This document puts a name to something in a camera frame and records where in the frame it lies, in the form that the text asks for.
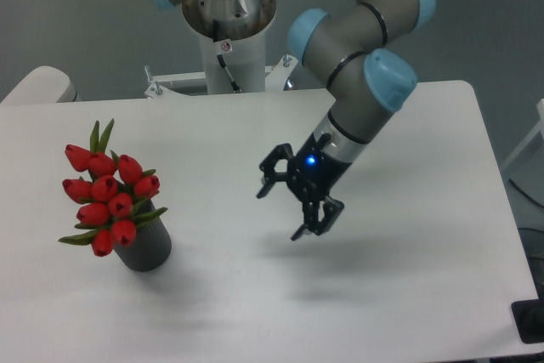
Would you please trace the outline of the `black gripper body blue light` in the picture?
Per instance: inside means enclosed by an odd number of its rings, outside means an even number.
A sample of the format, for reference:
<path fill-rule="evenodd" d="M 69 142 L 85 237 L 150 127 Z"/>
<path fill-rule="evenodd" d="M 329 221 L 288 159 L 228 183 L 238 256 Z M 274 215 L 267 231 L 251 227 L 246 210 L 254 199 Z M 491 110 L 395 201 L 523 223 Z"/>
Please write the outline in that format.
<path fill-rule="evenodd" d="M 287 187 L 305 206 L 324 201 L 351 166 L 325 153 L 325 148 L 331 144 L 330 133 L 324 133 L 318 139 L 311 134 L 298 153 L 287 160 Z"/>

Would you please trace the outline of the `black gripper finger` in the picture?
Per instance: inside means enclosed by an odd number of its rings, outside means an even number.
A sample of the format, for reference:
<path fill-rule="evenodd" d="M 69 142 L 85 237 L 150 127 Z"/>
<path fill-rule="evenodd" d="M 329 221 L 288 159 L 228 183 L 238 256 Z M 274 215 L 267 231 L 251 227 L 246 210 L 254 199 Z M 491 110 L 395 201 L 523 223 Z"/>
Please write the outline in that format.
<path fill-rule="evenodd" d="M 303 222 L 292 234 L 296 241 L 303 235 L 323 235 L 328 232 L 344 209 L 344 203 L 310 188 L 302 188 L 296 197 L 302 204 Z"/>
<path fill-rule="evenodd" d="M 289 167 L 294 159 L 290 144 L 277 145 L 260 163 L 259 169 L 263 173 L 262 188 L 256 194 L 258 199 L 268 195 L 273 186 L 278 182 L 287 182 L 289 179 Z M 277 172 L 275 166 L 279 161 L 286 161 L 286 170 Z"/>

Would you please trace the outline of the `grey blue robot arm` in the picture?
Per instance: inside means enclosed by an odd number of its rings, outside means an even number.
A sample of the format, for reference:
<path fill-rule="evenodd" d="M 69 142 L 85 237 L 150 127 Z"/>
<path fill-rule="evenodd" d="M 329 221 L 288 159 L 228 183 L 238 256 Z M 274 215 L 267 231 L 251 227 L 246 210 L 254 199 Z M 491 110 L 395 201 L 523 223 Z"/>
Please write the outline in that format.
<path fill-rule="evenodd" d="M 159 9 L 180 8 L 199 37 L 210 94 L 264 91 L 264 33 L 276 0 L 152 1 Z M 309 9 L 287 34 L 289 57 L 335 99 L 300 150 L 277 145 L 260 165 L 261 196 L 283 182 L 301 202 L 299 235 L 322 235 L 340 215 L 343 204 L 331 197 L 332 187 L 417 85 L 416 73 L 387 44 L 424 25 L 436 8 L 436 0 L 355 2 L 341 18 Z"/>

